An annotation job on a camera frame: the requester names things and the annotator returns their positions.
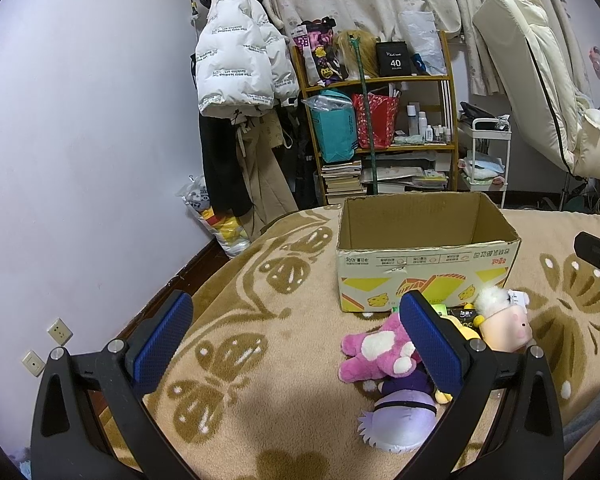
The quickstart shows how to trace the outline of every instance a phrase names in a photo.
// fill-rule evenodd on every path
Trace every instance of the yellow plush toy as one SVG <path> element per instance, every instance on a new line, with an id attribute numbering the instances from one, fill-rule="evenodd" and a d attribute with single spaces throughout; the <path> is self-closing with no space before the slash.
<path id="1" fill-rule="evenodd" d="M 454 316 L 440 316 L 442 319 L 448 319 L 454 326 L 460 331 L 460 333 L 464 336 L 465 339 L 480 339 L 480 336 L 475 330 L 464 326 L 460 323 L 460 320 Z M 449 394 L 444 394 L 440 390 L 436 390 L 436 402 L 438 404 L 448 404 L 453 400 L 453 398 Z"/>

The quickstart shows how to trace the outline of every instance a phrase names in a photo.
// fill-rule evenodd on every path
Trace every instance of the wooden baseboard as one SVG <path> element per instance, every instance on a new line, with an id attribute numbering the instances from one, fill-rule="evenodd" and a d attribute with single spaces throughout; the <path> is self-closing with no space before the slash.
<path id="1" fill-rule="evenodd" d="M 193 296 L 203 283 L 228 261 L 229 258 L 224 254 L 220 244 L 215 239 L 209 242 L 187 265 L 180 269 L 180 272 L 169 280 L 169 283 L 161 288 L 144 309 L 120 332 L 118 337 L 120 339 L 128 338 L 142 320 L 155 315 L 162 302 L 174 290 L 181 290 Z M 107 407 L 107 402 L 101 392 L 90 392 L 90 394 L 93 409 L 97 415 L 100 415 Z"/>

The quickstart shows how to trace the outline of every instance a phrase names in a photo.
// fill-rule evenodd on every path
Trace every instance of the blue gripper pad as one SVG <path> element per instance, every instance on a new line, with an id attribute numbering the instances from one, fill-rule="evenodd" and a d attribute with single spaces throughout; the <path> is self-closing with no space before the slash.
<path id="1" fill-rule="evenodd" d="M 156 390 L 192 321 L 191 296 L 176 290 L 129 338 L 125 365 L 138 396 Z"/>
<path id="2" fill-rule="evenodd" d="M 457 396 L 471 363 L 462 334 L 451 322 L 442 319 L 417 290 L 402 297 L 400 322 L 436 387 Z"/>

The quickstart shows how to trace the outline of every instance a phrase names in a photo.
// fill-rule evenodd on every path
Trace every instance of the electrical outlet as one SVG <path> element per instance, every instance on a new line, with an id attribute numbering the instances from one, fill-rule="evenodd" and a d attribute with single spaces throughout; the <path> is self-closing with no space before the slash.
<path id="1" fill-rule="evenodd" d="M 53 323 L 51 327 L 49 327 L 49 330 L 47 330 L 47 332 L 49 332 L 49 335 L 60 346 L 64 346 L 65 343 L 69 341 L 69 339 L 71 339 L 71 336 L 74 334 L 73 332 L 71 332 L 71 330 L 69 330 L 69 327 L 65 325 L 64 321 L 62 321 L 62 319 L 60 318 L 56 319 L 56 322 Z"/>
<path id="2" fill-rule="evenodd" d="M 42 370 L 45 369 L 45 362 L 40 359 L 38 354 L 36 354 L 33 350 L 29 350 L 27 355 L 24 356 L 22 364 L 25 365 L 25 368 L 29 370 L 34 377 L 39 377 L 42 373 Z"/>

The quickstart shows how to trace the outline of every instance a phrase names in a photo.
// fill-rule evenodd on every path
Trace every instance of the white wall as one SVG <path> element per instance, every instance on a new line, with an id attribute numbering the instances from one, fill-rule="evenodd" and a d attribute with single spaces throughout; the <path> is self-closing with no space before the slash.
<path id="1" fill-rule="evenodd" d="M 589 61 L 589 50 L 594 46 L 600 47 L 600 8 L 594 0 L 566 0 L 571 22 L 580 43 L 584 56 L 587 73 L 591 83 L 591 97 L 596 107 L 600 107 L 600 80 L 597 79 L 593 66 Z M 468 101 L 496 115 L 510 114 L 509 100 L 504 96 L 480 97 L 470 95 L 466 48 L 451 46 L 456 83 L 456 99 Z M 564 185 L 566 174 L 549 162 L 539 152 L 530 147 L 519 136 L 515 135 L 517 127 L 513 117 L 514 136 L 511 142 L 511 166 L 509 173 L 512 190 L 560 192 Z M 506 147 L 499 149 L 497 144 L 494 152 L 506 156 Z"/>
<path id="2" fill-rule="evenodd" d="M 60 316 L 96 351 L 206 243 L 189 0 L 0 3 L 0 444 L 27 446 Z"/>

